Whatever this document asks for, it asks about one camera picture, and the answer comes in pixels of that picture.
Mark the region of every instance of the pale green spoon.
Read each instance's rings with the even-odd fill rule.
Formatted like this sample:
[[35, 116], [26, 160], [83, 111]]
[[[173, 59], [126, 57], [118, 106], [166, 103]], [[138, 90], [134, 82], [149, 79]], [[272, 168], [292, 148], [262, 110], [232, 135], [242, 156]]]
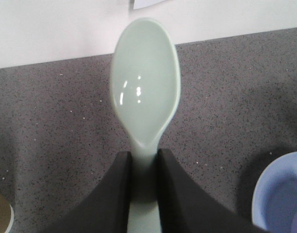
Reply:
[[153, 19], [138, 19], [122, 33], [112, 61], [110, 92], [133, 158], [127, 231], [160, 233], [154, 160], [178, 105], [180, 70], [174, 45]]

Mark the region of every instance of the bowl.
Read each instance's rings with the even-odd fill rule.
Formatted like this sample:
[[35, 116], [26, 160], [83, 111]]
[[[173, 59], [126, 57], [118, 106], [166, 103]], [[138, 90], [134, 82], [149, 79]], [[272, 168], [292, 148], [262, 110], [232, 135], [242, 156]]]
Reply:
[[296, 215], [297, 152], [292, 152], [274, 160], [261, 174], [253, 194], [252, 222], [272, 233], [289, 233]]
[[0, 233], [9, 233], [13, 220], [13, 209], [6, 198], [0, 194]]

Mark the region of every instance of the blue bowl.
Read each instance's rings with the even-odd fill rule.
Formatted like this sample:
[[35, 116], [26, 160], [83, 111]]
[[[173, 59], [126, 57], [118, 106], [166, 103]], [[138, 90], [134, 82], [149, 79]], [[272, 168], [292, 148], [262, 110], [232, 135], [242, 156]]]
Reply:
[[252, 222], [272, 233], [289, 233], [297, 212], [297, 152], [273, 161], [253, 194]]

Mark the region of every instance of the white wall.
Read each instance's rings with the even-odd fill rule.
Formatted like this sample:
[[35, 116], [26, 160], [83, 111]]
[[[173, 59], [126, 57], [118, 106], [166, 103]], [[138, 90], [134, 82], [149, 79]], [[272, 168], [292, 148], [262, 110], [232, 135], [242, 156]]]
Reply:
[[123, 29], [153, 17], [175, 44], [297, 27], [297, 0], [0, 0], [0, 68], [112, 53]]

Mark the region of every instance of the granite countertop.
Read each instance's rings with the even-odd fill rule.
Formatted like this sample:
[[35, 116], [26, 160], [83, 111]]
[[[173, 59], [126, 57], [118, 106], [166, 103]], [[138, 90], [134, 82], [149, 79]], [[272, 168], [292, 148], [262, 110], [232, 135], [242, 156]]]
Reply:
[[[262, 170], [297, 151], [297, 28], [177, 45], [181, 100], [160, 148], [249, 219]], [[56, 222], [129, 150], [109, 101], [112, 55], [0, 69], [0, 192], [11, 233]]]

